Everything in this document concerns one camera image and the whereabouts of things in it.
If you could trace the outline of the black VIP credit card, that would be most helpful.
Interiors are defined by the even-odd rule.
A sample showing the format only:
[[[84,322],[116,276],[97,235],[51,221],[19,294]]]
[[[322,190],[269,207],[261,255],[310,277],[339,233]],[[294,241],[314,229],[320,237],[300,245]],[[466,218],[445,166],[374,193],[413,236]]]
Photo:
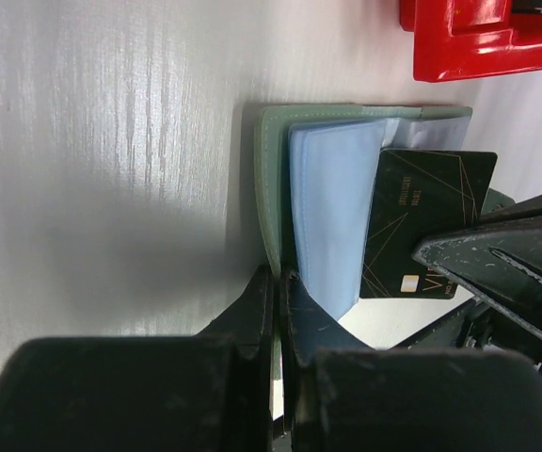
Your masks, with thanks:
[[[498,156],[385,149],[380,153],[359,296],[452,299],[457,284],[413,260],[428,235],[479,220]]]

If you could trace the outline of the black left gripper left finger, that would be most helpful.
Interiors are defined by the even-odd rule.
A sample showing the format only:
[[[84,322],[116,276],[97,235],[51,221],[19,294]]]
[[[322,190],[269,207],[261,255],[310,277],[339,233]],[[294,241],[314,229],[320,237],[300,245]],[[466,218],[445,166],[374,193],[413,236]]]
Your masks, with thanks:
[[[191,336],[48,337],[0,374],[0,451],[267,451],[274,282]]]

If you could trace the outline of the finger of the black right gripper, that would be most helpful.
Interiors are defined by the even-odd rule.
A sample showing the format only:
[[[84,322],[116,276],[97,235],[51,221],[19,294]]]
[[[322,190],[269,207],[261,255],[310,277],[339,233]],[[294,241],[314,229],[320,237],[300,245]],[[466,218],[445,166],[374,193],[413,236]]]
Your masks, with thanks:
[[[412,256],[542,341],[542,195],[428,236]]]

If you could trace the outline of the red plastic card tray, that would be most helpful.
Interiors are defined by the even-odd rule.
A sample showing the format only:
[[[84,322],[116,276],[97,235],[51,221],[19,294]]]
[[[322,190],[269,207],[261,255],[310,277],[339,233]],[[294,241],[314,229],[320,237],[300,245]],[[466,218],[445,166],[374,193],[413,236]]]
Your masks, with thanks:
[[[542,70],[542,1],[401,1],[413,78],[438,83]]]

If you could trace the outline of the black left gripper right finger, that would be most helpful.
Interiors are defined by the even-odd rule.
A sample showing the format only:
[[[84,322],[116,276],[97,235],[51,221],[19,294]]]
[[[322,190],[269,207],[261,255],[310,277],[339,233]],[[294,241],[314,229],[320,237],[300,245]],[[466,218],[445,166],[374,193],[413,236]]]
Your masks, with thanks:
[[[522,355],[377,351],[279,287],[285,418],[295,451],[542,451],[542,379]]]

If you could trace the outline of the green leather card holder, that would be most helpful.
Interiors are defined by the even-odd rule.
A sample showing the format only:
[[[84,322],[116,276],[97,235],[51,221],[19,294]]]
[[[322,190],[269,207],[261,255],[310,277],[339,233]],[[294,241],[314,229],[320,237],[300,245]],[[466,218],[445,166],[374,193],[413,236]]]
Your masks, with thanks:
[[[359,296],[380,153],[466,151],[468,107],[275,105],[255,129],[255,191],[272,273],[296,272],[340,324]]]

